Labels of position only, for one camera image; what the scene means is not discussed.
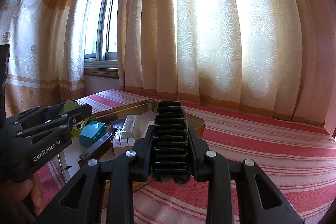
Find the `striped bedspread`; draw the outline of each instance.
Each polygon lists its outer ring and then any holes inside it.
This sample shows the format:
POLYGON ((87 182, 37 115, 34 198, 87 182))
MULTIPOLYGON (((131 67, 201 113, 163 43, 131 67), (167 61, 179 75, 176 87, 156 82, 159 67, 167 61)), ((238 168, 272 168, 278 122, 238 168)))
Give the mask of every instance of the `striped bedspread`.
MULTIPOLYGON (((79 99, 93 112, 118 107, 148 97, 106 90, 79 99)), ((186 112, 206 121, 203 139, 225 158, 251 158, 265 171, 306 223, 318 223, 336 197, 336 143, 323 129, 304 124, 233 113, 183 103, 186 112)), ((50 200, 64 185, 56 160, 39 171, 50 200)), ((150 183, 134 193, 136 223, 204 223, 207 183, 191 180, 186 186, 150 183)), ((234 220, 239 223, 236 189, 232 184, 234 220)))

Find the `small box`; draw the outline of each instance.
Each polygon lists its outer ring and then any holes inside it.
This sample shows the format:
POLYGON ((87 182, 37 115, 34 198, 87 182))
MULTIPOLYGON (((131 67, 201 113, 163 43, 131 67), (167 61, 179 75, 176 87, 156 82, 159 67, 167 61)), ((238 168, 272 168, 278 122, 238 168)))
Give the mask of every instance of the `small box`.
POLYGON ((79 135, 81 146, 89 148, 106 133, 106 126, 103 122, 91 121, 83 128, 79 135))
POLYGON ((123 127, 125 124, 126 119, 119 119, 119 120, 114 120, 111 121, 111 131, 113 134, 115 134, 118 130, 119 127, 123 127))
POLYGON ((126 137, 134 140, 141 138, 138 115, 127 115, 124 126, 121 130, 121 138, 126 139, 126 137))

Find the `human hand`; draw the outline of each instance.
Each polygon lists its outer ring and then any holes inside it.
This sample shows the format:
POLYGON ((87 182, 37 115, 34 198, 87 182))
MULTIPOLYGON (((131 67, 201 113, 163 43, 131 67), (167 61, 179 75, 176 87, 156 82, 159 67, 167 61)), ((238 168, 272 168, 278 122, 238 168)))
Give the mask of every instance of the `human hand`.
POLYGON ((10 180, 0 184, 0 196, 8 205, 15 206, 30 194, 36 215, 39 215, 46 206, 43 190, 37 174, 29 179, 16 183, 10 180))

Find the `teal toy block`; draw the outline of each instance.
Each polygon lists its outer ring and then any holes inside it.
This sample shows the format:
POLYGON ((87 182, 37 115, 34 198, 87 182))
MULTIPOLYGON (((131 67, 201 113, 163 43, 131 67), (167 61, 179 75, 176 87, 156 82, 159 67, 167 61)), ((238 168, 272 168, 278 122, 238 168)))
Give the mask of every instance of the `teal toy block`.
POLYGON ((106 133, 106 126, 103 122, 91 121, 83 128, 79 135, 81 146, 89 148, 106 133))

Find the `patterned curtain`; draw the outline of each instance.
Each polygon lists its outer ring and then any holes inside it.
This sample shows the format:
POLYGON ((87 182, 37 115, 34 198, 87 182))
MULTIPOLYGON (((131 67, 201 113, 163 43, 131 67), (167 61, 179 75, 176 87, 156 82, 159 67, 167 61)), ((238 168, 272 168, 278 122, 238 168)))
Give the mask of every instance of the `patterned curtain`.
POLYGON ((84 95, 84 44, 89 0, 5 0, 1 43, 10 44, 6 114, 84 95))
POLYGON ((335 75, 324 0, 119 0, 118 9, 122 89, 323 125, 335 75))

